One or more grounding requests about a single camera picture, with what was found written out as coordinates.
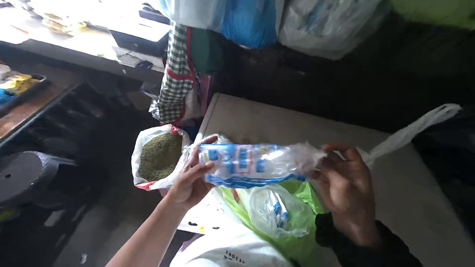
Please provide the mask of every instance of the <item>blue plastic bag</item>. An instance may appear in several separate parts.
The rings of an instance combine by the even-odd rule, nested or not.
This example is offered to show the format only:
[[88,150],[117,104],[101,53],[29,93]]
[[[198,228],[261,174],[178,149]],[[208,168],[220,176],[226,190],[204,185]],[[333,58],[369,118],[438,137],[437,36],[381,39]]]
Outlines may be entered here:
[[227,0],[221,34],[249,48],[277,42],[283,0]]

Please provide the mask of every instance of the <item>black sleeve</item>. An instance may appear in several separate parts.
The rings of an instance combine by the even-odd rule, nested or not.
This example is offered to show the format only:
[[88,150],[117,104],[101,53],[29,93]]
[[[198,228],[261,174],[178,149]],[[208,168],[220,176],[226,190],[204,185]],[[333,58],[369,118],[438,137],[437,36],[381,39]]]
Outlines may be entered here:
[[333,226],[331,213],[317,215],[315,225],[315,241],[322,247],[333,249],[342,267],[422,266],[409,252],[408,246],[380,221],[376,221],[376,226],[381,236],[381,248],[359,247],[353,244]]

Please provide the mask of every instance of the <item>pile of bags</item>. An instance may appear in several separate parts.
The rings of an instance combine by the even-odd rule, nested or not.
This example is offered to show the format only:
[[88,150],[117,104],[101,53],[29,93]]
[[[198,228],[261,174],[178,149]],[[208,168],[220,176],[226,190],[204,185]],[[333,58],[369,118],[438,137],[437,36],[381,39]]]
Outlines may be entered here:
[[372,34],[390,7],[385,0],[156,0],[177,23],[220,32],[248,48],[281,42],[311,56],[340,59]]

